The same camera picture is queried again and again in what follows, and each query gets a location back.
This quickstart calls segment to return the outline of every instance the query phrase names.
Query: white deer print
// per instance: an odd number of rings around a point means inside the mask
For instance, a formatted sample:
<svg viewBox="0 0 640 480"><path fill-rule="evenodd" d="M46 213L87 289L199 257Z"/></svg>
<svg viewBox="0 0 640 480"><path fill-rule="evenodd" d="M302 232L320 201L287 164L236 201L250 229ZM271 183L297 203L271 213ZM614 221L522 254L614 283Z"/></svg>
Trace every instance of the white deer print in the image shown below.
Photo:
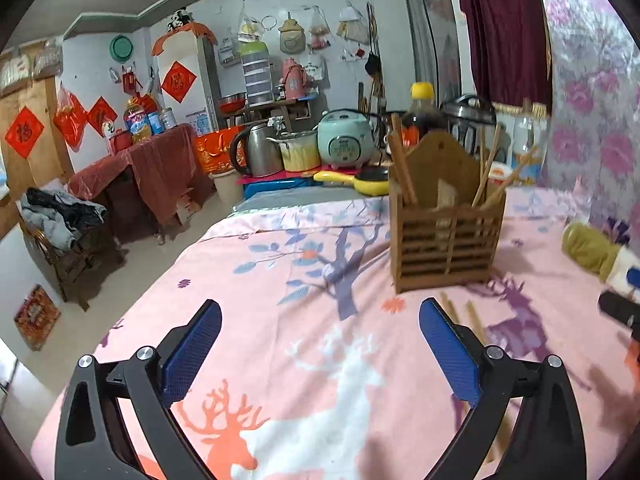
<svg viewBox="0 0 640 480"><path fill-rule="evenodd" d="M344 350L344 360L334 359L334 343ZM359 480L356 457L364 448L369 431L371 406L366 386L382 386L383 378L365 361L373 353L373 336L356 338L350 344L342 339L337 326L324 336L319 349L324 355L321 365L310 365L298 358L300 341L287 352L297 367L323 371L335 379L335 406L303 418L268 420L257 430L243 431L248 449L258 461L258 467L248 471L232 466L236 480L262 480L276 473L302 474L322 470L324 480Z"/></svg>

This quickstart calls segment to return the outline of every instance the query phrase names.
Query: yellow frying pan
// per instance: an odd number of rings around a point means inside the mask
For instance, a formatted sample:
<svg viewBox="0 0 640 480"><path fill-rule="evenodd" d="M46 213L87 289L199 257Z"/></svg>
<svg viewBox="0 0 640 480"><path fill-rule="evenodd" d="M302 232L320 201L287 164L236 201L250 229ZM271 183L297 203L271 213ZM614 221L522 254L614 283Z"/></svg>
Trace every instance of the yellow frying pan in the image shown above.
<svg viewBox="0 0 640 480"><path fill-rule="evenodd" d="M314 175L316 182L335 182L353 186L363 195L380 196L389 194L389 168L367 166L358 174L346 175L337 171L318 171Z"/></svg>

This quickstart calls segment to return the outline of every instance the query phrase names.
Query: floor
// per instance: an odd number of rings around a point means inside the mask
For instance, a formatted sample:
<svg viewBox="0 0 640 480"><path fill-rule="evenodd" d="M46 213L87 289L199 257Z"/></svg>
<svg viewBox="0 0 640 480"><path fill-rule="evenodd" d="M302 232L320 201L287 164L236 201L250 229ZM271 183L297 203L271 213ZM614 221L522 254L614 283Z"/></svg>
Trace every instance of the floor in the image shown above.
<svg viewBox="0 0 640 480"><path fill-rule="evenodd" d="M18 365L2 412L2 419L22 451L28 456L40 425L60 394L78 358L92 352L111 326L174 263L180 253L196 242L230 208L214 194L186 228L167 237L159 246L153 237L123 246L126 263L104 277L104 269L92 270L89 280L97 283L90 309L75 303L59 305L62 311L40 352Z"/></svg>

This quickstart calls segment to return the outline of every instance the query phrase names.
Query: rice cooker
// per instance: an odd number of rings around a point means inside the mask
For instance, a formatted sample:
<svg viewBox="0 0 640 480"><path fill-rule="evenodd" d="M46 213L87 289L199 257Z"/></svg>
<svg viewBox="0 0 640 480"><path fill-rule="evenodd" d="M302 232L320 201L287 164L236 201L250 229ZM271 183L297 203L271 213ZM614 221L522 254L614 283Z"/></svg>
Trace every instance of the rice cooker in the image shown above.
<svg viewBox="0 0 640 480"><path fill-rule="evenodd" d="M332 168L359 168L376 146L369 120L351 110L333 110L318 123L318 151Z"/></svg>

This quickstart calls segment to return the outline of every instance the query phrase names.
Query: pink thermos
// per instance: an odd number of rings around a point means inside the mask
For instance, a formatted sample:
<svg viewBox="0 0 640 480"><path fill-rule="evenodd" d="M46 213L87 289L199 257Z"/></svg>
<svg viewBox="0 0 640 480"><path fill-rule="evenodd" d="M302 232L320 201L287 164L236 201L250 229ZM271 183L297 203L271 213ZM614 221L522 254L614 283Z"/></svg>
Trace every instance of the pink thermos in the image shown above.
<svg viewBox="0 0 640 480"><path fill-rule="evenodd" d="M300 99L305 96L306 72L292 57L282 62L282 84L284 97Z"/></svg>

